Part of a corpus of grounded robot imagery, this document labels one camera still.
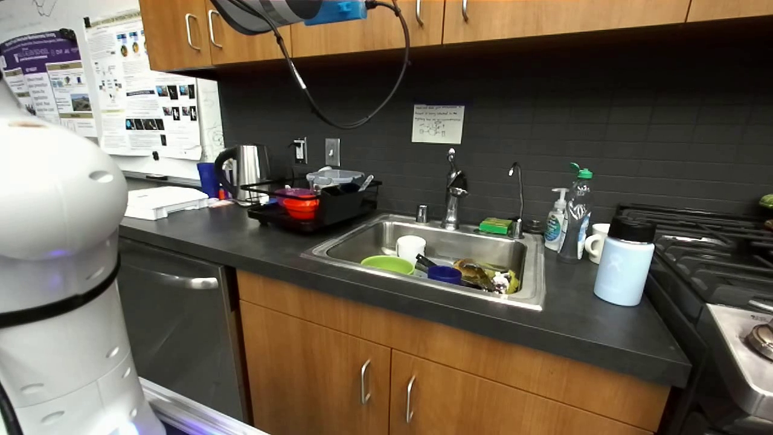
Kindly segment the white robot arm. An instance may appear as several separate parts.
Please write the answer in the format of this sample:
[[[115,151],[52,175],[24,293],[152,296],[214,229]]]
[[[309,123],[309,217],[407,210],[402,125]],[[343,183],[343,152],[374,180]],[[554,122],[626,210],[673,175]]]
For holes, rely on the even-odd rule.
[[[103,151],[0,100],[2,435],[164,435],[120,309],[126,205]]]

